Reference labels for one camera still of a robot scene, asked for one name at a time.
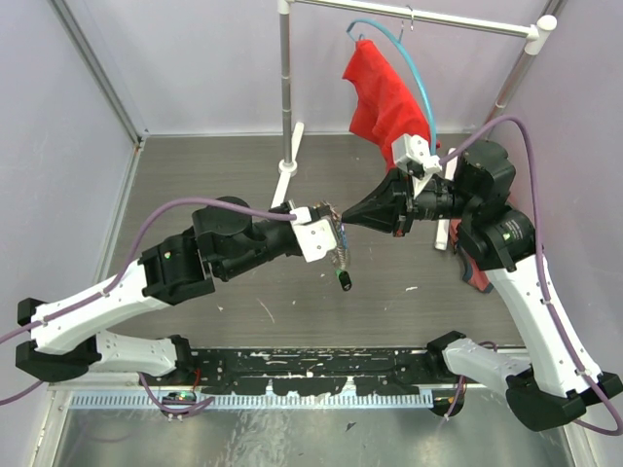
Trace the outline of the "blue tag key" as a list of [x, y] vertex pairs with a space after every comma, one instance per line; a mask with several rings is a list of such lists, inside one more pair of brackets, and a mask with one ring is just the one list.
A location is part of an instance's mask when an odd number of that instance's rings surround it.
[[339, 230], [341, 244], [343, 245], [344, 248], [348, 249], [348, 239], [346, 235], [345, 226], [342, 223], [340, 223], [338, 230]]

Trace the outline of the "metal numbered keyring organizer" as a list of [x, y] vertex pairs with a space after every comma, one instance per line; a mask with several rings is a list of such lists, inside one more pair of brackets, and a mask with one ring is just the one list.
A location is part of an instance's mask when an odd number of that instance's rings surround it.
[[329, 217], [335, 232], [337, 246], [331, 251], [331, 262], [338, 271], [348, 270], [350, 265], [350, 253], [342, 216], [334, 206], [325, 200], [320, 203], [320, 210]]

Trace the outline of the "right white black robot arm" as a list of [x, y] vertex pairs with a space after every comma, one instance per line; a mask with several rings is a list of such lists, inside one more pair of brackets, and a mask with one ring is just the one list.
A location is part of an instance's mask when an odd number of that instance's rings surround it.
[[394, 142], [392, 168], [343, 214], [344, 223], [400, 237], [417, 220], [457, 220], [458, 247], [501, 296], [530, 356], [511, 359], [450, 332], [426, 346], [431, 378], [447, 383], [462, 376], [485, 385], [535, 432], [574, 422], [620, 394], [621, 378], [587, 355], [565, 317], [532, 221], [507, 200], [516, 174], [507, 151], [478, 140], [460, 153], [447, 180], [422, 144], [409, 135]]

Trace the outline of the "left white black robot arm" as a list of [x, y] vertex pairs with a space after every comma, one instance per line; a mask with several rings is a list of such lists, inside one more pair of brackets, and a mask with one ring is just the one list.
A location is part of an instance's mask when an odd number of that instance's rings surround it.
[[171, 201], [148, 217], [115, 275], [64, 300], [18, 304], [18, 324], [29, 338], [16, 348], [16, 366], [43, 382], [112, 372], [186, 384], [197, 367], [187, 339], [128, 337], [112, 327], [210, 295], [216, 280], [281, 256], [321, 261], [343, 232], [326, 202], [262, 211], [236, 197]]

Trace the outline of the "black key fob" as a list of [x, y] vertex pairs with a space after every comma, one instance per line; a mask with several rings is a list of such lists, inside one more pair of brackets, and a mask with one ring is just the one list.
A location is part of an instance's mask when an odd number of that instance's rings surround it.
[[352, 281], [351, 281], [349, 272], [347, 270], [338, 269], [336, 271], [336, 275], [337, 275], [337, 278], [338, 278], [338, 281], [340, 283], [342, 290], [344, 292], [350, 291], [352, 288]]

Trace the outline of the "red shirt on hanger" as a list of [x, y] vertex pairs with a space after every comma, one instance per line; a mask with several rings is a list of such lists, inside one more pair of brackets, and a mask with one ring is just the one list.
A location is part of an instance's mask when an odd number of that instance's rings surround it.
[[395, 168], [391, 145], [399, 136], [436, 140], [420, 105], [373, 41], [355, 43], [343, 78], [357, 94], [349, 131], [378, 146], [386, 170]]

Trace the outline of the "dark red printed shirt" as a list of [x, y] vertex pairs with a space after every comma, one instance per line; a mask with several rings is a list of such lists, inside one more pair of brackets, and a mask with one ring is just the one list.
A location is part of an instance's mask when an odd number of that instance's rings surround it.
[[453, 252], [458, 255], [462, 262], [462, 277], [461, 280], [471, 287], [475, 288], [483, 294], [489, 294], [493, 291], [494, 286], [486, 277], [486, 275], [478, 268], [474, 259], [469, 256], [460, 244], [458, 239], [458, 226], [460, 220], [452, 220], [449, 227], [450, 242], [453, 247]]

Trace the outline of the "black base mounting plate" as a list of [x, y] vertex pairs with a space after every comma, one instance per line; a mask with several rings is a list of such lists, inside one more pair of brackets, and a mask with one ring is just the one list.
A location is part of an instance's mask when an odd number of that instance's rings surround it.
[[190, 366], [151, 385], [192, 386], [203, 394], [301, 397], [337, 395], [349, 383], [357, 396], [418, 395], [427, 384], [458, 383], [419, 348], [196, 348]]

